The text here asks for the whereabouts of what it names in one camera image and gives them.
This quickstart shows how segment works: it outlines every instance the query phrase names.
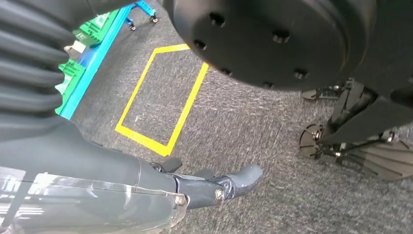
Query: green crate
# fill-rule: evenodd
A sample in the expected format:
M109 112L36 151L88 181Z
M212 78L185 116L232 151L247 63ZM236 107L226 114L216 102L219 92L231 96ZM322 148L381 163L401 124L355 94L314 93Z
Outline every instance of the green crate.
M65 74L65 80L63 83L56 85L56 89L59 90L63 96L62 105L56 109L56 114L58 115L75 90L86 68L70 59L67 63L59 65L59 69Z
M111 27L118 12L119 10L115 10L97 16L93 20L81 25L79 29L74 30L73 34L75 35L78 41L80 41L82 44L86 46L99 44L106 36L106 33Z

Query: blue metal frame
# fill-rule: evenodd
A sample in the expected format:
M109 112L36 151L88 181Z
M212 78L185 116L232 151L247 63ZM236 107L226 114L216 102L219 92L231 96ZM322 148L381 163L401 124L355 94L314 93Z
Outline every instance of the blue metal frame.
M150 7L144 0L139 0L135 2L134 4L132 4L132 10L135 9L136 7L141 8L141 10L143 10L143 12L145 12L145 14L147 14L149 17L155 16L156 11L152 9L152 7ZM131 25L132 22L133 21L129 17L125 19L125 24L127 25Z
M155 16L155 10L152 9L145 1L139 0L133 4L132 9L139 7L141 8L148 16L152 17Z
M71 119L75 110L82 100L89 84L91 83L94 75L97 72L100 64L103 61L106 53L108 52L110 46L112 45L116 35L120 31L120 28L125 21L125 18L129 15L132 6L125 6L119 10L115 20L113 21L110 29L108 30L106 36L98 46L94 48L89 48L82 53L78 63L86 67L85 72L80 78L75 90L73 91L70 98L67 100L66 105L63 107L60 115L64 118Z

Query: yellow rectangle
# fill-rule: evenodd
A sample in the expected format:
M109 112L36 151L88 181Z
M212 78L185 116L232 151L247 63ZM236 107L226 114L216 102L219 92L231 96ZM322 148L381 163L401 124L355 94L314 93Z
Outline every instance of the yellow rectangle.
M173 51L182 51L182 50L187 50L189 49L188 45L186 44L181 44L181 45L173 45L173 46L166 46L166 47L159 47L155 48L154 51L152 52L148 63L145 66L144 71L142 72L142 75L132 92L131 98L128 101L128 104L126 105L125 109L123 110L122 116L120 117L119 122L117 123L115 127L115 131L118 133L144 145L145 147L157 152L158 154L162 156L169 156L170 153L172 152L172 149L176 143L176 140L178 139L178 136L184 126L185 120L188 117L189 111L191 110L191 107L193 105L193 102L195 101L196 95L198 94L199 88L201 87L202 81L204 80L205 74L207 73L208 70L208 64L203 63L200 72L198 73L198 76L196 78L196 81L194 83L194 86L189 94L189 97L185 103L184 109L182 110L181 115L179 116L178 122L176 123L176 126L172 132L172 135L169 139L169 142L167 145L163 145L153 139L150 139L147 136L144 136L140 133L137 133L125 126L122 125L123 121L125 120L126 114L128 113L133 100L135 99L139 87L141 86L143 80L145 79L145 76L150 68L150 65L153 62L153 59L155 58L156 54L160 53L167 53L167 52L173 52Z

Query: transparent plastic cover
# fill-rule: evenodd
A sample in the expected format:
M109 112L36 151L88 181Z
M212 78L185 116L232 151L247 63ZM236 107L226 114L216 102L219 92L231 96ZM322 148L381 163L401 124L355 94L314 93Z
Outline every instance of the transparent plastic cover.
M184 195L0 167L0 233L129 234L172 227Z

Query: gray carpet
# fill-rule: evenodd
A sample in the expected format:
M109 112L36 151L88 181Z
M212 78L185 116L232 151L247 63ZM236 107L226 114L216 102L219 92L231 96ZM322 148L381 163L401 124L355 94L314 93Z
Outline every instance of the gray carpet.
M115 132L126 103L156 47L180 44L155 1L160 20L131 13L73 118L85 138L149 161L162 157ZM156 58L124 125L167 142L199 70L189 51ZM217 173L255 162L265 170L258 189L221 207L193 210L174 234L411 234L413 181L383 182L329 160L298 155L304 127L324 123L331 101L309 102L295 92L272 92L238 83L209 69L172 156L181 172L207 165ZM401 136L412 139L410 127Z

